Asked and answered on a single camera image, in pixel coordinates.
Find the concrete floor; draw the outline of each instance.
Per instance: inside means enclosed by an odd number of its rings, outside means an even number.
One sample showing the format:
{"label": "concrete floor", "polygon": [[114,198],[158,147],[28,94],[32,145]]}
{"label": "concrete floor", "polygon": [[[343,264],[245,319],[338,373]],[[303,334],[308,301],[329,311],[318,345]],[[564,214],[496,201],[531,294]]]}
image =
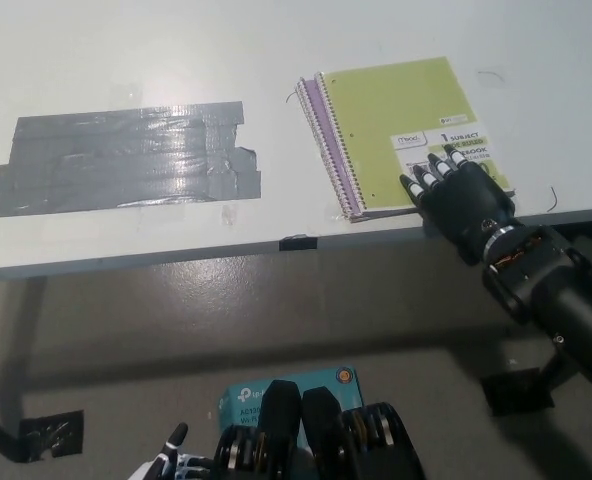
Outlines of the concrete floor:
{"label": "concrete floor", "polygon": [[85,411],[82,455],[0,479],[126,479],[179,421],[212,455],[216,405],[244,380],[351,364],[400,413],[430,479],[592,480],[592,387],[495,419],[478,378],[542,365],[441,240],[0,283],[0,421]]}

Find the notebook label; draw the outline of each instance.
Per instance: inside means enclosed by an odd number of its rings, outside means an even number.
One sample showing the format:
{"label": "notebook label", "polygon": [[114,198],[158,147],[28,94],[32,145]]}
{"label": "notebook label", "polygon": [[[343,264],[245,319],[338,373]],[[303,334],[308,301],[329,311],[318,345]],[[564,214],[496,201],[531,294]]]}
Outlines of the notebook label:
{"label": "notebook label", "polygon": [[392,135],[390,138],[394,150],[427,145],[427,137],[425,137],[423,132],[403,133],[401,135]]}
{"label": "notebook label", "polygon": [[433,153],[443,160],[447,155],[443,146],[450,144],[460,150],[468,160],[478,162],[489,175],[505,190],[509,190],[507,179],[498,173],[495,166],[495,152],[489,136],[480,122],[447,124],[444,127],[422,132],[392,135],[392,145],[403,173],[412,175],[414,165],[429,168],[427,155]]}

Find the product box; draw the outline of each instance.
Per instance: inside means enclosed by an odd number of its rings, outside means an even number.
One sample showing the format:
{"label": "product box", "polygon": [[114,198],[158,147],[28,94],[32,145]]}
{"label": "product box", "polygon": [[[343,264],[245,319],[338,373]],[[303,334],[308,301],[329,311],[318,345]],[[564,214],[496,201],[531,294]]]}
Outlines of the product box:
{"label": "product box", "polygon": [[[295,382],[301,395],[305,390],[327,387],[338,399],[343,411],[363,406],[356,371],[352,367],[344,366],[316,372],[297,373],[279,377],[279,379]],[[258,425],[263,394],[272,380],[275,379],[245,382],[227,388],[218,403],[221,432],[230,425],[252,427]],[[298,447],[309,450],[302,422],[298,433]]]}

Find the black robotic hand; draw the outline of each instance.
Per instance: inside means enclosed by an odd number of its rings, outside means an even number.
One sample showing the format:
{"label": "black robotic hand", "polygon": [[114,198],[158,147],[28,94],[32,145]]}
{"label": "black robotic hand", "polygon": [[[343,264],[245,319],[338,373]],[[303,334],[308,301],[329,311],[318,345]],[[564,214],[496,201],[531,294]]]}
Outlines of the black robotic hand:
{"label": "black robotic hand", "polygon": [[417,181],[406,175],[400,181],[421,215],[473,265],[495,232],[515,223],[514,204],[480,165],[451,145],[444,148],[447,160],[429,154],[431,172],[416,165]]}

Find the robotic arm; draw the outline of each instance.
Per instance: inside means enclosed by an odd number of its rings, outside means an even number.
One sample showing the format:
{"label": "robotic arm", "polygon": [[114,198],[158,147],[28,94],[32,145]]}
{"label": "robotic arm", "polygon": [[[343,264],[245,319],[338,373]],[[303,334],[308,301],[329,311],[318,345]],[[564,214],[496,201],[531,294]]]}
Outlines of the robotic arm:
{"label": "robotic arm", "polygon": [[450,145],[431,168],[400,180],[421,215],[456,245],[519,323],[534,321],[558,352],[592,382],[592,265],[554,229],[528,227],[514,204],[474,162]]}

